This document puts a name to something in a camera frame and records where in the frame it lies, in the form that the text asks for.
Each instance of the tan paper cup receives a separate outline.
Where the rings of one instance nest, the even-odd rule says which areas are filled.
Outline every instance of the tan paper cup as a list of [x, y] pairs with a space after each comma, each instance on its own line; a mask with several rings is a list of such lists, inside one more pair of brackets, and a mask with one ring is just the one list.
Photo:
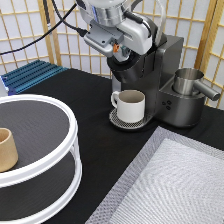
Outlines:
[[0, 172], [11, 169], [18, 161], [18, 153], [12, 132], [0, 128]]

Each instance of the shoji screen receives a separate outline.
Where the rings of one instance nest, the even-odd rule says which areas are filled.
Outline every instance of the shoji screen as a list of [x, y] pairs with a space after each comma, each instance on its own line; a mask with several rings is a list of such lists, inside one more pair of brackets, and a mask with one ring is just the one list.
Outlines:
[[[47, 31], [46, 27], [43, 28], [42, 24], [46, 22], [39, 7], [42, 5], [38, 5], [38, 0], [0, 0], [0, 52], [23, 47]], [[36, 59], [49, 61], [47, 40], [43, 39], [26, 50], [1, 56], [0, 75]]]
[[224, 110], [224, 0], [217, 3], [201, 70], [205, 82], [221, 93], [218, 102], [209, 100], [208, 105]]
[[[164, 32], [169, 35], [181, 36], [185, 39], [180, 67], [194, 67], [208, 7], [210, 2], [215, 1], [161, 0], [161, 2], [167, 11], [167, 22]], [[74, 0], [56, 0], [56, 4], [63, 16], [74, 4]], [[136, 7], [135, 12], [147, 15], [155, 23], [159, 24], [160, 10], [154, 0], [143, 1]], [[68, 17], [67, 21], [72, 25], [87, 28], [77, 10]], [[110, 75], [106, 58], [88, 47], [83, 39], [77, 36], [75, 31], [60, 25], [57, 34], [60, 46], [60, 52], [57, 52], [57, 54], [60, 54], [63, 66], [82, 69], [103, 76]]]

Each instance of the stainless steel cup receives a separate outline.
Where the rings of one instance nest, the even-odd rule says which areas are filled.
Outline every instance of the stainless steel cup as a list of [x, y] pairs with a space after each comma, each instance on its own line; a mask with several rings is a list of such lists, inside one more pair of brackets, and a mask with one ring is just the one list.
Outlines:
[[192, 96], [195, 90], [203, 93], [209, 99], [216, 101], [220, 98], [220, 93], [216, 92], [209, 86], [205, 85], [203, 80], [204, 74], [194, 68], [182, 68], [176, 71], [173, 89], [175, 92], [184, 95]]

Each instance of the cable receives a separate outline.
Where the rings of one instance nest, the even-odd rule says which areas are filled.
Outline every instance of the cable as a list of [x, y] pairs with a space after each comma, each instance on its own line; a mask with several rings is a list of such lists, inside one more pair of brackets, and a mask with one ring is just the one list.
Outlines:
[[[60, 20], [62, 20], [62, 17], [58, 11], [58, 8], [57, 8], [57, 5], [55, 4], [55, 1], [54, 0], [51, 0], [52, 1], [52, 4], [54, 6], [54, 9], [55, 9], [55, 12], [57, 13], [58, 17]], [[86, 33], [88, 32], [87, 30], [83, 30], [79, 27], [75, 27], [75, 26], [72, 26], [70, 25], [69, 23], [67, 23], [65, 20], [62, 21], [66, 26], [70, 27], [71, 29], [75, 30], [78, 32], [78, 34], [81, 36], [81, 37], [84, 37], [86, 35]]]
[[77, 4], [74, 4], [71, 9], [69, 9], [69, 11], [65, 14], [65, 16], [63, 18], [60, 19], [60, 21], [54, 26], [52, 27], [50, 30], [48, 30], [47, 33], [45, 33], [43, 36], [41, 36], [40, 38], [38, 38], [37, 40], [19, 48], [19, 49], [16, 49], [16, 50], [12, 50], [12, 51], [7, 51], [7, 52], [3, 52], [3, 53], [0, 53], [0, 55], [4, 55], [4, 54], [10, 54], [10, 53], [14, 53], [14, 52], [17, 52], [17, 51], [21, 51], [21, 50], [24, 50], [25, 48], [37, 43], [38, 41], [44, 39], [48, 34], [50, 34], [54, 29], [56, 29], [61, 23], [63, 23], [63, 20], [65, 20], [69, 15], [70, 13], [72, 12], [72, 10], [77, 6]]
[[124, 15], [125, 15], [127, 18], [129, 18], [129, 19], [135, 21], [135, 22], [138, 23], [138, 24], [143, 24], [143, 25], [147, 28], [147, 30], [149, 31], [149, 36], [148, 36], [148, 38], [150, 38], [150, 37], [152, 36], [150, 26], [149, 26], [149, 24], [148, 24], [145, 20], [143, 20], [141, 17], [136, 16], [135, 14], [133, 14], [132, 12], [129, 12], [129, 11], [126, 11], [126, 12], [124, 13]]

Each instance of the white mug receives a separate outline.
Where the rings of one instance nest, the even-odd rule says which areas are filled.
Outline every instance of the white mug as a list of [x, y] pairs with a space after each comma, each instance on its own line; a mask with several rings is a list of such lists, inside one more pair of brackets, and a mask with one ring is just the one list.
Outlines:
[[137, 90], [113, 92], [112, 105], [117, 108], [117, 117], [126, 123], [136, 123], [145, 115], [145, 95]]

